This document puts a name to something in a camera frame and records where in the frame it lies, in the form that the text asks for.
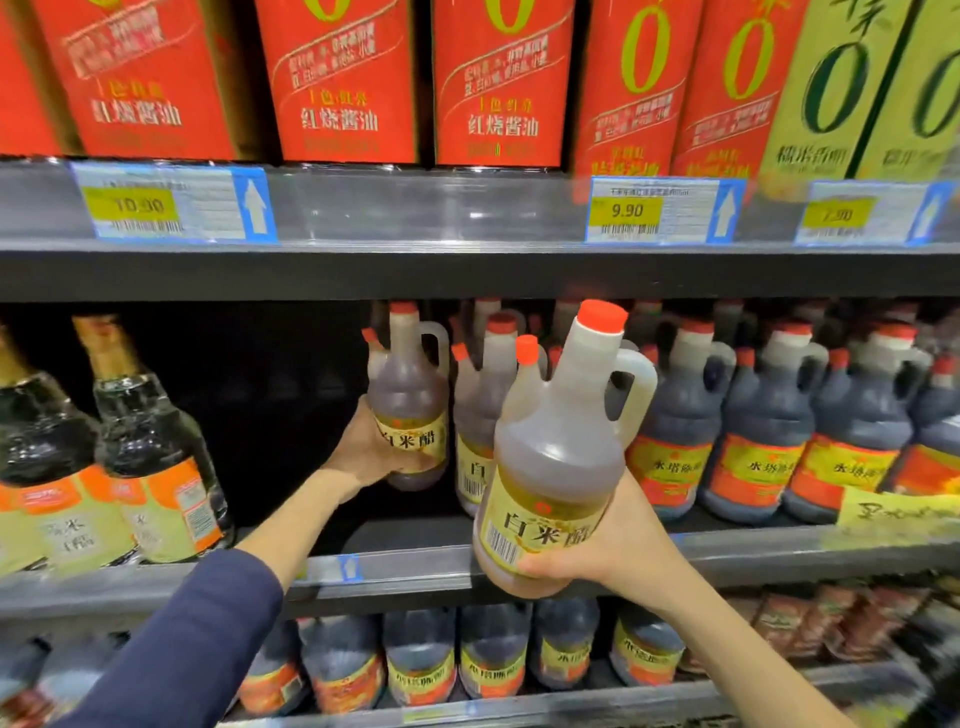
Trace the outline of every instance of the bottle label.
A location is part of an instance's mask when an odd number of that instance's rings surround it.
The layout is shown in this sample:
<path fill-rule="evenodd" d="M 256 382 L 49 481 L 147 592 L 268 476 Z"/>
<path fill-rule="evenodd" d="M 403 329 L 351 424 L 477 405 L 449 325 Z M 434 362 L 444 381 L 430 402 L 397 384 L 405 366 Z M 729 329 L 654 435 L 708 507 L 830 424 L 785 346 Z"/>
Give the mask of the bottle label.
<path fill-rule="evenodd" d="M 627 663 L 627 670 L 634 679 L 648 685 L 669 685 L 677 671 L 682 649 L 676 652 L 651 652 L 646 646 L 628 634 L 624 629 L 623 621 L 616 621 L 613 631 L 613 649 Z"/>
<path fill-rule="evenodd" d="M 679 506 L 697 487 L 713 443 L 686 447 L 639 435 L 627 448 L 627 466 L 651 505 Z"/>
<path fill-rule="evenodd" d="M 540 672 L 554 680 L 573 684 L 587 674 L 592 648 L 592 638 L 572 652 L 557 649 L 543 640 L 540 643 Z"/>
<path fill-rule="evenodd" d="M 896 477 L 894 492 L 910 496 L 960 495 L 960 457 L 913 445 Z"/>
<path fill-rule="evenodd" d="M 526 674 L 527 648 L 505 667 L 486 667 L 473 661 L 469 650 L 460 646 L 460 679 L 470 688 L 470 692 L 480 697 L 510 697 L 523 685 Z"/>
<path fill-rule="evenodd" d="M 405 672 L 387 658 L 390 692 L 401 705 L 433 705 L 446 700 L 456 682 L 453 648 L 438 667 L 426 672 Z"/>
<path fill-rule="evenodd" d="M 605 508 L 598 508 L 582 518 L 560 521 L 550 517 L 556 505 L 542 500 L 528 510 L 510 495 L 502 471 L 497 467 L 493 474 L 479 531 L 483 548 L 502 569 L 516 573 L 516 562 L 524 553 L 583 543 L 603 518 Z"/>
<path fill-rule="evenodd" d="M 373 655 L 352 675 L 340 680 L 314 680 L 313 692 L 322 713 L 339 714 L 368 708 L 383 688 L 383 659 Z"/>
<path fill-rule="evenodd" d="M 727 435 L 710 490 L 740 505 L 776 506 L 804 448 L 760 445 L 739 435 Z"/>
<path fill-rule="evenodd" d="M 385 422 L 376 418 L 383 439 L 395 448 L 413 452 L 419 450 L 436 463 L 421 471 L 404 471 L 408 474 L 425 473 L 436 468 L 446 459 L 446 412 L 429 425 L 416 426 L 416 420 L 390 420 Z"/>
<path fill-rule="evenodd" d="M 189 559 L 224 537 L 192 457 L 147 477 L 115 478 L 113 494 L 153 562 Z"/>
<path fill-rule="evenodd" d="M 899 453 L 855 448 L 826 435 L 814 435 L 790 482 L 790 490 L 815 505 L 838 510 L 844 488 L 875 493 Z"/>
<path fill-rule="evenodd" d="M 266 675 L 249 675 L 240 684 L 240 702 L 255 716 L 276 713 L 297 696 L 303 678 L 294 663 Z"/>
<path fill-rule="evenodd" d="M 0 485 L 0 576 L 26 569 L 43 558 L 43 542 L 20 510 L 15 488 Z"/>
<path fill-rule="evenodd" d="M 457 435 L 457 490 L 468 502 L 480 505 L 493 477 L 493 450 L 471 445 Z"/>
<path fill-rule="evenodd" d="M 136 544 L 99 465 L 44 485 L 20 488 L 20 504 L 43 539 L 51 567 L 64 574 L 98 569 Z"/>

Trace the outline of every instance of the vinegar bottle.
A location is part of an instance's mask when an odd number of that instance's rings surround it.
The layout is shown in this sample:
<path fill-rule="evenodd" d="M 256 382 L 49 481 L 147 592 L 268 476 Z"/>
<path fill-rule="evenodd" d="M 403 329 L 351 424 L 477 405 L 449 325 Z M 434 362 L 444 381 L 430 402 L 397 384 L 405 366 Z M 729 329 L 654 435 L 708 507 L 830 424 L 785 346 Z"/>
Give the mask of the vinegar bottle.
<path fill-rule="evenodd" d="M 437 339 L 439 369 L 423 353 L 420 338 L 424 334 Z M 437 463 L 420 473 L 390 473 L 387 482 L 399 491 L 426 490 L 446 470 L 449 362 L 450 339 L 446 329 L 434 322 L 422 322 L 412 301 L 391 302 L 390 349 L 377 349 L 371 343 L 367 367 L 370 408 L 380 434 L 391 445 L 420 450 Z"/>
<path fill-rule="evenodd" d="M 491 581 L 514 596 L 551 596 L 566 586 L 521 576 L 517 560 L 588 539 L 623 475 L 623 450 L 657 388 L 650 360 L 620 349 L 626 320 L 618 305 L 585 301 L 553 378 L 544 382 L 528 369 L 517 375 L 504 404 L 493 438 L 496 470 L 474 522 L 473 551 Z M 634 376 L 616 422 L 604 411 L 613 371 Z"/>

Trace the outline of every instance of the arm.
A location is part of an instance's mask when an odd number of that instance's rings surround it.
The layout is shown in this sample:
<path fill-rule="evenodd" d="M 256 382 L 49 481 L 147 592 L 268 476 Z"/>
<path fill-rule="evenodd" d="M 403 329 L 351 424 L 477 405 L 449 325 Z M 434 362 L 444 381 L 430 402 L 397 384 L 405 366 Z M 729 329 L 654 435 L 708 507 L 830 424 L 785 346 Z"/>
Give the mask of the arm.
<path fill-rule="evenodd" d="M 361 398 L 330 459 L 240 546 L 206 556 L 57 728 L 200 728 L 227 710 L 337 505 L 421 453 L 391 448 Z"/>
<path fill-rule="evenodd" d="M 588 541 L 518 565 L 530 576 L 599 582 L 668 621 L 752 728 L 853 727 L 690 566 L 629 472 Z"/>

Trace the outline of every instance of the yellow price sticker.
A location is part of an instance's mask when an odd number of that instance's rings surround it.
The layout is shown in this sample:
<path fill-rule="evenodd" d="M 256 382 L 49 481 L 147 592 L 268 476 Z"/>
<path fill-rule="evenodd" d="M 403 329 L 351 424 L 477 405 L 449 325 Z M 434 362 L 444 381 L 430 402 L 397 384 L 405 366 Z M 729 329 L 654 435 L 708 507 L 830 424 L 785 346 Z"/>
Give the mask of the yellow price sticker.
<path fill-rule="evenodd" d="M 807 203 L 804 227 L 813 230 L 863 228 L 874 213 L 876 197 L 835 197 Z"/>
<path fill-rule="evenodd" d="M 592 228 L 603 225 L 660 224 L 663 213 L 662 197 L 594 197 L 590 201 Z"/>
<path fill-rule="evenodd" d="M 90 217 L 97 222 L 175 223 L 180 219 L 173 192 L 162 187 L 84 187 L 83 192 Z"/>

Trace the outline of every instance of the dark blue sleeve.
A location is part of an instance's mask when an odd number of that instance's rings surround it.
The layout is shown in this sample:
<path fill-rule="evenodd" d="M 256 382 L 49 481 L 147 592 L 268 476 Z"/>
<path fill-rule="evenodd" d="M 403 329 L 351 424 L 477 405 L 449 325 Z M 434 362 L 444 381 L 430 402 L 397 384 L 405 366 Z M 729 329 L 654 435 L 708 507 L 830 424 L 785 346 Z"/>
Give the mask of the dark blue sleeve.
<path fill-rule="evenodd" d="M 117 655 L 56 728 L 205 728 L 223 718 L 280 614 L 273 572 L 216 551 Z"/>

